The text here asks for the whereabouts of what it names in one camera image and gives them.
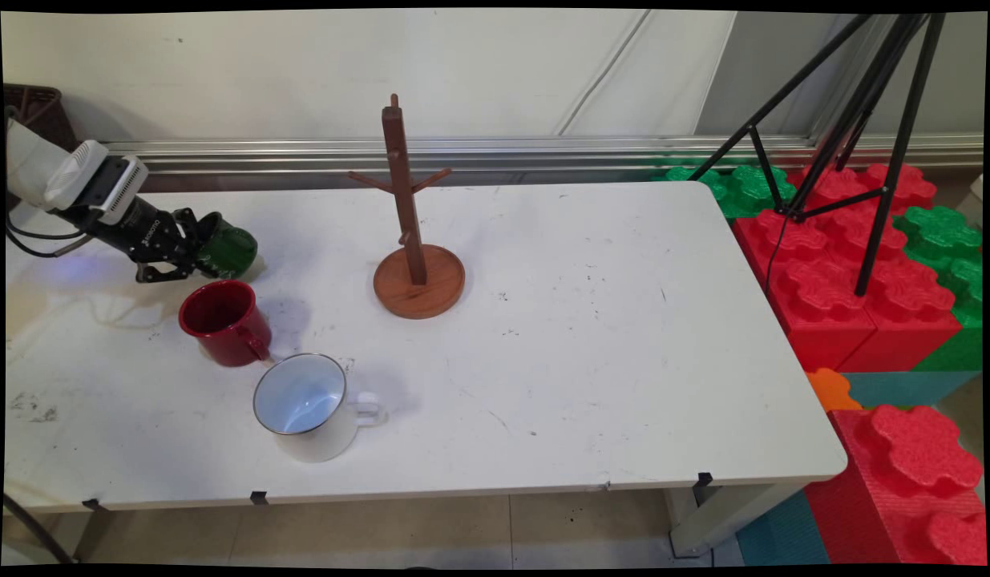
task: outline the white enamel mug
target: white enamel mug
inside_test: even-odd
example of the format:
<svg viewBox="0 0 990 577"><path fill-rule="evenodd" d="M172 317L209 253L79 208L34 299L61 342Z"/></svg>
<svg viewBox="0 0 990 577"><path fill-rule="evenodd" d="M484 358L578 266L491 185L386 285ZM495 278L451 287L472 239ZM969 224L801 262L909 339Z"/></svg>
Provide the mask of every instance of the white enamel mug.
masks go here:
<svg viewBox="0 0 990 577"><path fill-rule="evenodd" d="M307 352L264 373L253 394L253 412L286 453L316 463L340 455L359 427L384 422L378 395L349 397L345 370L337 361Z"/></svg>

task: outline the red mug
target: red mug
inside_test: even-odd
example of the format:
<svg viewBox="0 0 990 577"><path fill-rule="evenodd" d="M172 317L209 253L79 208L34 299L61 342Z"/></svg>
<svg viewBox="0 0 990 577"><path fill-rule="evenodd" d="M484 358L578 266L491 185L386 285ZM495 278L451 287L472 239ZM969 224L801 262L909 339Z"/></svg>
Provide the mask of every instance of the red mug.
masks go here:
<svg viewBox="0 0 990 577"><path fill-rule="evenodd" d="M177 322L221 365L242 366L270 358L270 326L256 308L252 286L240 280L201 286L184 299Z"/></svg>

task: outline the green mug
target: green mug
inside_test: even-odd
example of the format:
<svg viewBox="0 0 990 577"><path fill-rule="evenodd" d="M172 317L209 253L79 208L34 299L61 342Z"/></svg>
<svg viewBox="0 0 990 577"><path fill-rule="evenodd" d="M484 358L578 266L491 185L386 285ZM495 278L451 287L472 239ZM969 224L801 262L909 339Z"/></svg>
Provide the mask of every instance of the green mug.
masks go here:
<svg viewBox="0 0 990 577"><path fill-rule="evenodd" d="M232 226L219 212L210 212L198 223L199 240L205 240L196 254L199 270L215 278L238 278L256 259L259 244L248 231Z"/></svg>

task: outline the white wall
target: white wall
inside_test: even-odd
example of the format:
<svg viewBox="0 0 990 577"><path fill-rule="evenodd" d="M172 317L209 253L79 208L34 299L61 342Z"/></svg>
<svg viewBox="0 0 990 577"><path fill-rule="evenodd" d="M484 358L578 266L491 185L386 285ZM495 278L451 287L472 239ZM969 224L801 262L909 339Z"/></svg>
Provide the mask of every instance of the white wall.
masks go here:
<svg viewBox="0 0 990 577"><path fill-rule="evenodd" d="M61 89L79 135L554 135L641 10L3 12L4 81ZM568 135L693 133L733 12L657 10Z"/></svg>

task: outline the white table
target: white table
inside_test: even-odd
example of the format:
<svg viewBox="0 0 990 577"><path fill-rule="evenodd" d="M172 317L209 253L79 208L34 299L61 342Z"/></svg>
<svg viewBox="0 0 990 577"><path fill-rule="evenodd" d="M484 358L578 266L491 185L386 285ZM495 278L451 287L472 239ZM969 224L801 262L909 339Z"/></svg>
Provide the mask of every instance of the white table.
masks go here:
<svg viewBox="0 0 990 577"><path fill-rule="evenodd" d="M33 511L689 488L709 472L725 489L674 530L687 551L847 464L701 184L421 192L422 238L467 270L428 321L371 288L397 248L387 193L147 199L248 229L275 358L340 359L390 419L334 460L294 461L253 416L265 364L215 365L177 325L208 279L136 284L102 242L49 260L7 241L4 487Z"/></svg>

